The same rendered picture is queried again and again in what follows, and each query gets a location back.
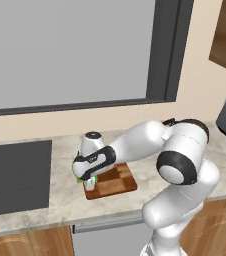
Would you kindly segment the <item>brown checkered cutting board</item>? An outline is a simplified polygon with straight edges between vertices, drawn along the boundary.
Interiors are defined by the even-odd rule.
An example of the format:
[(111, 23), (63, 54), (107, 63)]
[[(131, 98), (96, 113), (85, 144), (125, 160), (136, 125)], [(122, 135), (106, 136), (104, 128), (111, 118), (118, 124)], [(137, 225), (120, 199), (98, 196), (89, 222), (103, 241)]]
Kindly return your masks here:
[(87, 200), (135, 191), (138, 185), (126, 163), (115, 165), (111, 170), (97, 176), (95, 188), (85, 190)]

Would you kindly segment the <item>brown wooden cupboard door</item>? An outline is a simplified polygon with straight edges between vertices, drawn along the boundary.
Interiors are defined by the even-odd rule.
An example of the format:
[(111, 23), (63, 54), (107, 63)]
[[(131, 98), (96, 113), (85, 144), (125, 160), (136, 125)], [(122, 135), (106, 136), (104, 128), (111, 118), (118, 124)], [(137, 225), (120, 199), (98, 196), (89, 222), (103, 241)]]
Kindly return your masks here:
[(226, 199), (207, 201), (182, 232), (188, 256), (226, 256)]
[(2, 236), (0, 256), (75, 256), (70, 227)]

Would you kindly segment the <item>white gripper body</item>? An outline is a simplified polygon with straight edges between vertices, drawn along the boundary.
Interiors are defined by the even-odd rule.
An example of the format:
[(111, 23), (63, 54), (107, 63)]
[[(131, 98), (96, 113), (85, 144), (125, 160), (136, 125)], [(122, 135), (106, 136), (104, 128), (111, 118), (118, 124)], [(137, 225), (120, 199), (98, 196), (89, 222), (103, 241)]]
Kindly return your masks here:
[(84, 187), (87, 191), (92, 191), (95, 189), (95, 185), (96, 185), (96, 182), (97, 182), (97, 177), (94, 176), (94, 177), (91, 177), (90, 179), (86, 180), (84, 182)]

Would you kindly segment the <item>dark grey hob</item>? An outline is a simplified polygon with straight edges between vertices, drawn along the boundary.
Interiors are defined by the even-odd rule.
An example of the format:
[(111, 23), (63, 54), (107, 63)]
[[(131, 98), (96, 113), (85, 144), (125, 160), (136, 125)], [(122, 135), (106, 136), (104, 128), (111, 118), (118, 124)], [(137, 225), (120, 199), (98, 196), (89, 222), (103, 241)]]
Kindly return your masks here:
[(52, 141), (0, 145), (0, 214), (49, 207)]

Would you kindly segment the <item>grey window with dark frame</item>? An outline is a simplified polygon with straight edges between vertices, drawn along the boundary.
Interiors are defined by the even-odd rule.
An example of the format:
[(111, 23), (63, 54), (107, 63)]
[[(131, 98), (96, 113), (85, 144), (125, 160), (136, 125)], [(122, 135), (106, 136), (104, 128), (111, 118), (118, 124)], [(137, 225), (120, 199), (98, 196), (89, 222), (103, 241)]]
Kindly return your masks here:
[(194, 0), (0, 0), (0, 116), (173, 102)]

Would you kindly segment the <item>grey dishwasher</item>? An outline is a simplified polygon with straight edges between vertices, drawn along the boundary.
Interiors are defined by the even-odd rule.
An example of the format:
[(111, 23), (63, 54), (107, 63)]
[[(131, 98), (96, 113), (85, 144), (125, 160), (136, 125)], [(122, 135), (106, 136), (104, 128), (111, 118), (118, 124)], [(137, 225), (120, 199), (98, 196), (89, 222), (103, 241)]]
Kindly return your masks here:
[(75, 256), (140, 256), (152, 231), (144, 223), (89, 231), (73, 225), (71, 234)]

